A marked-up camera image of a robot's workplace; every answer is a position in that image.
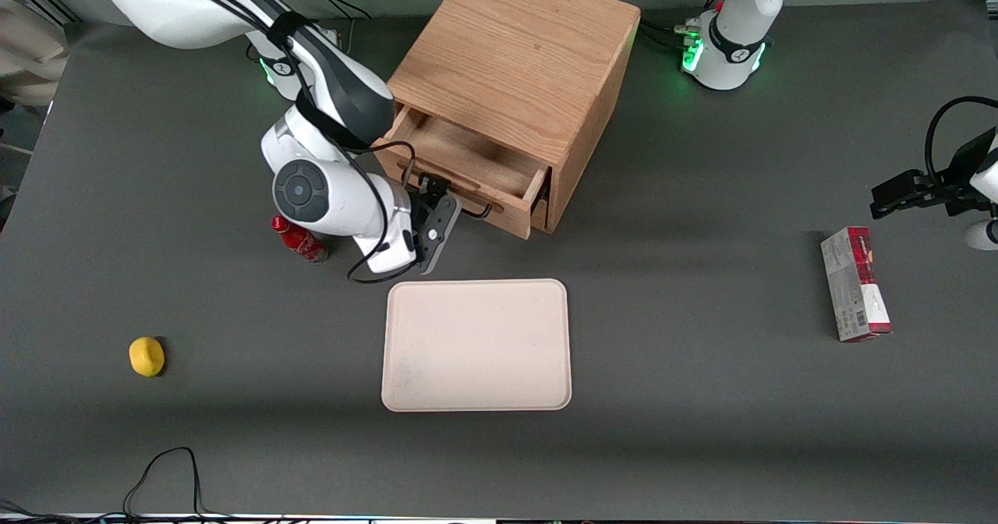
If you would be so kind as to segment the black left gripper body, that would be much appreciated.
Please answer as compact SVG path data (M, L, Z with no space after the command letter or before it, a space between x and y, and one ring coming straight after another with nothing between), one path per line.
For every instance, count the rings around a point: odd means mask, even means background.
M969 211L996 215L996 186L984 193L971 184L972 177L983 172L996 172L995 127L962 144L943 170L942 179L950 191L950 200L944 205L948 216Z

